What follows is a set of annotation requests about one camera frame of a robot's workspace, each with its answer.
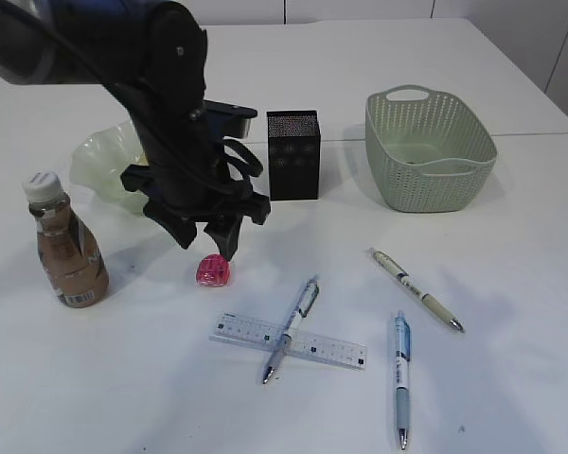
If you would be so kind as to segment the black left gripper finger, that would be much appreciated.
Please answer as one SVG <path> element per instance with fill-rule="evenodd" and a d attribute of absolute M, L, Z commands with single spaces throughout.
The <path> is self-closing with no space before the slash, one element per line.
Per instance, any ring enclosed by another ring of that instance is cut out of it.
<path fill-rule="evenodd" d="M 184 220 L 169 211 L 145 210 L 144 215 L 161 226 L 184 250 L 187 250 L 197 235 L 194 222 Z"/>
<path fill-rule="evenodd" d="M 239 216 L 217 216 L 204 227 L 226 261 L 231 261 L 238 249 L 240 227 Z"/>

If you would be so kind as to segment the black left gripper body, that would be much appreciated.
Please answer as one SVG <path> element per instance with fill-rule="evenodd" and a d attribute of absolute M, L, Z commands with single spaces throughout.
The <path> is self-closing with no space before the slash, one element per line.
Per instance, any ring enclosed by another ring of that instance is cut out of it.
<path fill-rule="evenodd" d="M 217 216 L 266 221 L 270 202 L 252 184 L 262 163 L 242 139 L 211 137 L 204 101 L 178 114 L 140 94 L 125 95 L 122 104 L 149 165 L 128 166 L 121 181 L 148 197 L 143 212 L 169 211 L 196 225 Z"/>

